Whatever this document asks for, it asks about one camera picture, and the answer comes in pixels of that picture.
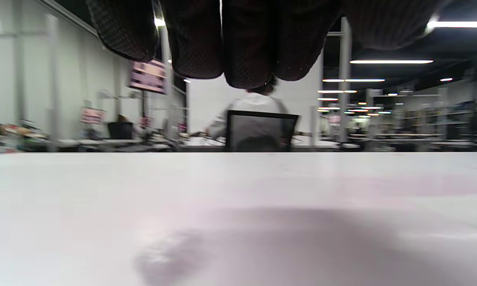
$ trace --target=gloved hand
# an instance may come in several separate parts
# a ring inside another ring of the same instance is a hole
[[[160,0],[172,66],[182,77],[210,79],[223,72],[232,87],[252,89],[272,74],[299,80],[320,55],[342,13],[367,48],[398,49],[424,34],[450,0]],[[87,0],[106,47],[147,62],[157,31],[151,0]]]

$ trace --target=dark hair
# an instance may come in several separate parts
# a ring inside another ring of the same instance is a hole
[[[117,115],[117,122],[127,122],[127,119],[125,116],[119,114]]]
[[[257,93],[261,95],[269,95],[275,90],[276,84],[277,84],[277,79],[275,78],[275,76],[271,76],[269,81],[267,81],[264,85],[257,87],[255,89],[248,89],[247,92]]]

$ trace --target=white shirt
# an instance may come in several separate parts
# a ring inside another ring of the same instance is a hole
[[[226,113],[228,110],[243,110],[248,112],[270,112],[287,114],[288,110],[282,104],[281,100],[265,96],[261,94],[251,93],[244,99],[237,100],[231,103],[224,112],[221,112],[215,120],[208,127],[208,135],[216,139],[226,135]],[[278,121],[273,122],[269,118],[251,118],[241,123],[238,127],[240,130],[246,129],[246,132],[241,137],[272,135],[278,137],[281,132],[281,127],[273,128],[273,124],[278,124]]]

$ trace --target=black ceiling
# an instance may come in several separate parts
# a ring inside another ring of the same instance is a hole
[[[56,0],[77,17],[92,25],[85,0]],[[454,0],[441,13],[440,21],[477,21],[477,0]],[[331,29],[338,31],[340,21]],[[338,78],[340,38],[329,37],[324,49],[324,77]],[[424,65],[351,65],[351,78],[384,78],[383,83],[355,83],[353,101],[361,101],[366,88],[396,92],[409,86],[415,90],[440,85],[441,78],[463,78],[477,62],[477,29],[435,29],[431,34],[400,50],[365,49],[353,41],[353,60],[397,59],[434,60]],[[337,89],[336,83],[325,83],[325,89]]]

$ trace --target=shelf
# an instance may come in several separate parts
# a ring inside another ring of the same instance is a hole
[[[467,114],[467,113],[470,113],[471,111],[465,111],[465,112],[451,112],[451,113],[448,113],[447,115],[458,115],[458,114]]]
[[[447,122],[447,123],[430,123],[428,125],[454,125],[454,124],[467,124],[467,122],[458,121],[458,122]]]

